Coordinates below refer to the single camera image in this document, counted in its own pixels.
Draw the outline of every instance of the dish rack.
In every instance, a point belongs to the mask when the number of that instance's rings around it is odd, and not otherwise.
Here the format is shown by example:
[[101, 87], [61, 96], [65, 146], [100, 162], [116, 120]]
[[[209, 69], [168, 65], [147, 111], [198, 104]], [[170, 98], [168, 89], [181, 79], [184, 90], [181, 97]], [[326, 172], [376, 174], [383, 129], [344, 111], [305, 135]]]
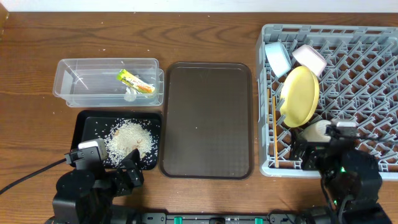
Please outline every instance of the dish rack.
[[[349, 119], [360, 134], [384, 136], [397, 141], [398, 135], [398, 28], [358, 26], [317, 26], [267, 24], [256, 44], [256, 76], [259, 91], [259, 167], [265, 176], [319, 178], [317, 171], [301, 170], [300, 161], [290, 161], [290, 131], [283, 116], [272, 115], [283, 100], [280, 91], [286, 74], [275, 77], [265, 57], [264, 45], [282, 42], [293, 68], [299, 66], [292, 52], [303, 44], [317, 50], [327, 65], [318, 77], [320, 97], [315, 114], [301, 128], [321, 119]], [[277, 123], [279, 168], [275, 168], [273, 122]], [[398, 145], [362, 141], [357, 147], [379, 159], [384, 180], [398, 180]]]

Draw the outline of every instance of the yellow wrapper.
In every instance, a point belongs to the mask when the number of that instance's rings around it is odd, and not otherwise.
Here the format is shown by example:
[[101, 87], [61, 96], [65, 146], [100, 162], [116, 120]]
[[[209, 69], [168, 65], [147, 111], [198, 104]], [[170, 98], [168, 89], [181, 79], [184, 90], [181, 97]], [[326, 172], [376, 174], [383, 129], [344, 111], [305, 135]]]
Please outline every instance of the yellow wrapper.
[[146, 84], [133, 74], [129, 73], [126, 69], [122, 69], [116, 79], [122, 81], [127, 86], [134, 88], [140, 93], [153, 93], [155, 91], [155, 87]]

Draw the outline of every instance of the oval yellow dish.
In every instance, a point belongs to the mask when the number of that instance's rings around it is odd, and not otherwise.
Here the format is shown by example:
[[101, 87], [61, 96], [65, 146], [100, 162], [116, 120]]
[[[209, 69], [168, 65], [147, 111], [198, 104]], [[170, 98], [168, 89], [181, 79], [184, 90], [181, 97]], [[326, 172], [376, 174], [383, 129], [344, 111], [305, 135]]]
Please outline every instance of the oval yellow dish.
[[299, 66], [287, 76], [280, 98], [285, 99], [280, 113], [286, 115], [284, 123], [295, 128], [308, 122], [319, 100], [318, 78], [305, 66]]

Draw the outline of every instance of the clear plastic container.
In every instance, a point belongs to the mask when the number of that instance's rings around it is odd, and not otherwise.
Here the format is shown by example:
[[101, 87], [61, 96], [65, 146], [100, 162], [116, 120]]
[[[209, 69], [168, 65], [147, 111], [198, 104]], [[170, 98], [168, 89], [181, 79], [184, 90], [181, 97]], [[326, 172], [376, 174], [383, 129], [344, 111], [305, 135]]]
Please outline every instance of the clear plastic container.
[[[116, 79], [126, 69], [155, 87], [155, 92], [137, 93], [126, 101], [128, 88]], [[163, 103], [164, 73], [154, 58], [82, 58], [63, 59], [58, 63], [53, 94], [70, 107], [159, 106]]]

